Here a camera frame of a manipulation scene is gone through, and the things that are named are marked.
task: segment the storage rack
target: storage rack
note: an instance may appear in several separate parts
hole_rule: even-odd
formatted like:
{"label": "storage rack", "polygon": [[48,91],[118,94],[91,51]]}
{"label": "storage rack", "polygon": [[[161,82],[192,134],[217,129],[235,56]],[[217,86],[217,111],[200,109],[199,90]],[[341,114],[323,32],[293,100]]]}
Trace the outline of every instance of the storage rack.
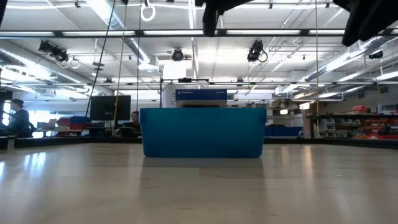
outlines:
{"label": "storage rack", "polygon": [[398,129],[398,115],[383,114],[330,114],[309,115],[311,121],[311,138],[315,138],[317,121],[319,121],[319,134],[321,138],[348,138],[351,131],[358,139],[371,137],[383,139],[398,139],[396,135],[389,137],[379,136],[377,131],[389,125],[391,129]]}

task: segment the computer monitor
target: computer monitor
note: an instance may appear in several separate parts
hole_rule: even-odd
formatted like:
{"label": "computer monitor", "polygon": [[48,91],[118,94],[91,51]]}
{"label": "computer monitor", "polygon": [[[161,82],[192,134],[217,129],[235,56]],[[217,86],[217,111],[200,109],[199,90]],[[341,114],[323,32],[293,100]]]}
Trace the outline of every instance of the computer monitor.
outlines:
{"label": "computer monitor", "polygon": [[[93,96],[91,98],[90,119],[92,121],[113,121],[116,96]],[[119,96],[116,120],[130,120],[131,96]]]}

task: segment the wooden floor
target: wooden floor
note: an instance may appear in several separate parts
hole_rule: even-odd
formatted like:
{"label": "wooden floor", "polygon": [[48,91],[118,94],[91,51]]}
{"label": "wooden floor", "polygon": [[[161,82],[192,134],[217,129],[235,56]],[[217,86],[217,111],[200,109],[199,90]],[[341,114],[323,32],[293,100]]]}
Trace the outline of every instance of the wooden floor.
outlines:
{"label": "wooden floor", "polygon": [[1,224],[398,221],[398,151],[264,145],[261,159],[151,159],[140,144],[0,154]]}

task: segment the person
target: person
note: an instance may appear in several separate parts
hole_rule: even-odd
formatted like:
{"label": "person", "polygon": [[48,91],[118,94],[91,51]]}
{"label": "person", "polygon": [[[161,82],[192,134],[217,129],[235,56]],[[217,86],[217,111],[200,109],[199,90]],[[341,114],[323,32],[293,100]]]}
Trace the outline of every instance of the person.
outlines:
{"label": "person", "polygon": [[20,99],[11,100],[11,110],[15,111],[15,114],[11,116],[8,127],[16,134],[23,133],[24,129],[29,129],[29,113],[24,110],[24,102]]}
{"label": "person", "polygon": [[135,132],[141,132],[141,125],[139,123],[139,112],[134,111],[131,113],[131,122],[125,123],[125,127],[134,128]]}

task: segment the sign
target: sign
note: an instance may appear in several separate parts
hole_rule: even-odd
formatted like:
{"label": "sign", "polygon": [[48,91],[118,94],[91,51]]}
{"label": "sign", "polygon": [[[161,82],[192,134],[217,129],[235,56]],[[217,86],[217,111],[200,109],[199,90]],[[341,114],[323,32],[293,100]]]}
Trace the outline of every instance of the sign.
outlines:
{"label": "sign", "polygon": [[176,100],[225,100],[226,90],[175,90]]}

